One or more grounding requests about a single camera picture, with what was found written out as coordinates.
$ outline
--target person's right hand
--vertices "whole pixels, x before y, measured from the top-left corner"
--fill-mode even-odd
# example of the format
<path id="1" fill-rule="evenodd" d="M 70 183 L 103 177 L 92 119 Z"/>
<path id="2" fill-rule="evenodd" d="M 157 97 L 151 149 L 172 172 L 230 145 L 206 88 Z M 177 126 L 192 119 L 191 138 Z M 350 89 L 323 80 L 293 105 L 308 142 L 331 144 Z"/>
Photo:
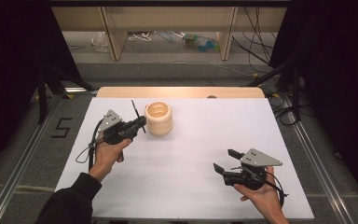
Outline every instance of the person's right hand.
<path id="1" fill-rule="evenodd" d="M 274 175 L 274 169 L 272 166 L 267 167 L 267 172 Z M 275 184 L 275 179 L 272 175 L 267 174 L 267 181 Z M 251 190 L 244 185 L 235 184 L 236 189 L 243 196 L 241 201 L 250 200 L 257 210 L 264 216 L 268 222 L 274 223 L 289 223 L 282 212 L 281 205 L 279 203 L 277 190 L 273 187 L 265 184 L 261 189 Z"/>

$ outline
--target black cloth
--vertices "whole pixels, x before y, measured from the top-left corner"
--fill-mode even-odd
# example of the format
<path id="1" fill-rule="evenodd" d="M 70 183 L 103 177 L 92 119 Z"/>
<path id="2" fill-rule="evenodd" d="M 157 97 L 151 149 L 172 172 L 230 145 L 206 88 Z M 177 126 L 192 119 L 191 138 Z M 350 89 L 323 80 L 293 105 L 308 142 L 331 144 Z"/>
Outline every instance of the black cloth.
<path id="1" fill-rule="evenodd" d="M 90 224 L 92 200 L 101 187 L 94 177 L 81 173 L 71 188 L 60 189 L 51 195 L 36 223 Z"/>

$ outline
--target floor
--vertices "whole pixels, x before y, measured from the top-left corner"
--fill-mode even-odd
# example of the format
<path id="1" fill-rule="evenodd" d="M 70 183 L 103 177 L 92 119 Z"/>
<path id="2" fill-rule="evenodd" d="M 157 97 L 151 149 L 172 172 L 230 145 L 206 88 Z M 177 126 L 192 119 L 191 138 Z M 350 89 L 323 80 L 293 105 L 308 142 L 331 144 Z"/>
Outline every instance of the floor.
<path id="1" fill-rule="evenodd" d="M 191 33 L 215 39 L 213 33 Z M 129 34 L 119 61 L 98 49 L 99 33 L 65 32 L 64 36 L 83 79 L 93 86 L 245 86 L 263 76 L 271 68 L 263 61 L 269 56 L 254 34 L 235 33 L 234 38 L 255 54 L 250 56 L 235 41 L 227 61 L 220 59 L 218 49 L 201 52 L 186 46 L 179 35 L 167 32 Z M 265 46 L 274 45 L 276 34 L 262 34 Z M 358 223 L 358 186 L 345 164 L 335 155 L 335 149 L 313 116 L 307 96 L 301 93 L 301 121 L 296 125 L 290 113 L 281 114 L 290 106 L 291 92 L 276 92 L 273 77 L 260 88 L 276 110 L 277 123 L 292 157 L 310 206 L 313 220 L 296 223 Z M 12 144 L 0 155 L 0 223 L 34 223 L 46 199 L 54 191 L 76 131 L 95 92 L 84 92 L 77 85 L 63 82 L 68 88 L 64 97 L 48 94 L 48 121 L 37 125 L 37 95 L 30 101 Z M 57 124 L 70 127 L 69 132 L 57 130 Z M 13 171 L 20 171 L 14 176 Z M 98 220 L 97 223 L 108 223 Z M 146 223 L 132 220 L 130 223 Z M 265 223 L 250 220 L 246 223 Z"/>

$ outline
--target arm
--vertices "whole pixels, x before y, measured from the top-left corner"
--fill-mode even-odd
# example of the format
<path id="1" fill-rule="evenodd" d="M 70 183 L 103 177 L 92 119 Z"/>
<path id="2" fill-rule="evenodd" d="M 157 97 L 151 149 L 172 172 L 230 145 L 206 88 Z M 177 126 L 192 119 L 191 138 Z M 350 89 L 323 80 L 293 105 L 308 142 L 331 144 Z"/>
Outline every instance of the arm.
<path id="1" fill-rule="evenodd" d="M 267 167 L 267 172 L 274 175 L 273 167 Z M 275 184 L 272 175 L 267 175 L 267 181 Z M 244 202 L 249 199 L 269 223 L 289 223 L 283 214 L 277 190 L 273 187 L 265 184 L 261 189 L 251 190 L 247 189 L 244 185 L 236 184 L 234 189 L 243 195 L 241 201 Z"/>
<path id="2" fill-rule="evenodd" d="M 101 182 L 112 171 L 123 148 L 130 139 L 116 145 L 105 142 L 95 150 L 95 164 L 88 174 L 81 173 L 71 188 L 53 193 L 44 205 L 36 223 L 88 223 L 91 222 L 92 200 L 102 187 Z"/>

